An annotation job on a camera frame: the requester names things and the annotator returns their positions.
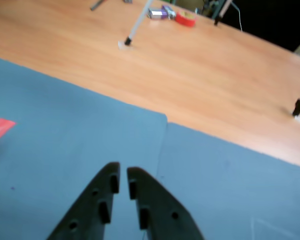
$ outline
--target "black background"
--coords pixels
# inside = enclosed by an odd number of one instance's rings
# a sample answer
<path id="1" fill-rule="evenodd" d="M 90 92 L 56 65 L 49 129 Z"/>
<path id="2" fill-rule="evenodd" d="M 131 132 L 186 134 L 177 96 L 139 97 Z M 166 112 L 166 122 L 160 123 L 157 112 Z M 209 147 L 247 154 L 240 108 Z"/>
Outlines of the black background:
<path id="1" fill-rule="evenodd" d="M 300 0 L 235 0 L 244 32 L 290 51 L 300 45 Z M 240 29 L 238 11 L 231 5 L 222 22 Z"/>

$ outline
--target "wooden tabletop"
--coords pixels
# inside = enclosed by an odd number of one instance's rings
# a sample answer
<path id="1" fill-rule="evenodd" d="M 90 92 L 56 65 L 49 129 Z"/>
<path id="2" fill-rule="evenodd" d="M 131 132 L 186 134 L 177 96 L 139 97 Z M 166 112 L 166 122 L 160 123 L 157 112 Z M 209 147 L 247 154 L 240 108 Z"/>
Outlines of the wooden tabletop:
<path id="1" fill-rule="evenodd" d="M 201 16 L 147 18 L 119 50 L 145 0 L 93 3 L 0 0 L 0 58 L 300 165 L 299 56 Z"/>

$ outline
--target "cable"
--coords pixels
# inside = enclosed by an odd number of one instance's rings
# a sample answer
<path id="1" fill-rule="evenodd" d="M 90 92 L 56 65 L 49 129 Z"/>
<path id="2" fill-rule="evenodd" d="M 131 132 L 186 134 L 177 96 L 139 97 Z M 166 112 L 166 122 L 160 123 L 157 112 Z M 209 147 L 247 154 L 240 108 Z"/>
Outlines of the cable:
<path id="1" fill-rule="evenodd" d="M 240 9 L 238 8 L 238 6 L 234 3 L 234 2 L 231 2 L 232 6 L 238 11 L 239 13 L 239 23 L 240 23 L 240 29 L 241 29 L 241 32 L 242 31 L 242 25 L 241 25 L 241 16 L 240 16 Z"/>

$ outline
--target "gray mat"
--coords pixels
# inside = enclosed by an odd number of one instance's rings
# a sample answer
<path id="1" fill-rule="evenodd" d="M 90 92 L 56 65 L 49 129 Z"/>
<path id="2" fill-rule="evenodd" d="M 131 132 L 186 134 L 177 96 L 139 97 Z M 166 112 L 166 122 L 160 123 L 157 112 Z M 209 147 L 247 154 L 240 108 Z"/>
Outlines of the gray mat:
<path id="1" fill-rule="evenodd" d="M 170 123 L 158 177 L 207 240 L 300 240 L 300 167 Z"/>
<path id="2" fill-rule="evenodd" d="M 126 168 L 156 174 L 166 116 L 0 59 L 0 118 L 16 122 L 0 139 L 0 240 L 46 239 L 112 161 L 120 193 L 104 239 L 142 238 Z"/>

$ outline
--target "metal pole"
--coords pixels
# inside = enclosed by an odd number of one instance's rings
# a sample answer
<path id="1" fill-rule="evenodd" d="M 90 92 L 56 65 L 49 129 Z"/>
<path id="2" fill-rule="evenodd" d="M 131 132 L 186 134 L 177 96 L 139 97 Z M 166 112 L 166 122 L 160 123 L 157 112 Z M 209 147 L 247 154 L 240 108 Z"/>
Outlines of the metal pole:
<path id="1" fill-rule="evenodd" d="M 228 10 L 230 4 L 232 3 L 233 0 L 226 0 L 225 4 L 223 5 L 219 15 L 215 18 L 214 20 L 214 25 L 217 25 L 218 22 L 223 18 L 225 15 L 226 11 Z"/>
<path id="2" fill-rule="evenodd" d="M 148 1 L 146 2 L 146 4 L 145 4 L 145 6 L 144 6 L 144 8 L 143 8 L 143 10 L 142 10 L 142 12 L 141 12 L 139 18 L 138 18 L 137 21 L 135 22 L 135 24 L 134 24 L 134 26 L 133 26 L 133 28 L 132 28 L 132 30 L 131 30 L 129 36 L 126 38 L 126 40 L 125 40 L 125 42 L 124 42 L 125 45 L 128 46 L 128 45 L 131 44 L 131 42 L 132 42 L 132 40 L 133 40 L 133 38 L 134 38 L 134 36 L 135 36 L 135 34 L 136 34 L 136 32 L 137 32 L 138 27 L 140 26 L 140 24 L 142 23 L 142 21 L 143 21 L 144 18 L 146 17 L 146 13 L 148 12 L 148 9 L 149 9 L 149 7 L 150 7 L 150 5 L 152 4 L 153 1 L 154 1 L 154 0 L 148 0 Z"/>
<path id="3" fill-rule="evenodd" d="M 225 3 L 225 0 L 219 0 L 219 5 L 216 7 L 215 11 L 213 12 L 212 19 L 215 20 L 217 16 L 219 16 L 219 13 L 221 11 L 221 8 L 223 4 Z"/>
<path id="4" fill-rule="evenodd" d="M 97 7 L 99 7 L 104 0 L 99 0 L 98 2 L 96 2 L 92 7 L 90 7 L 90 10 L 93 11 L 95 10 Z"/>

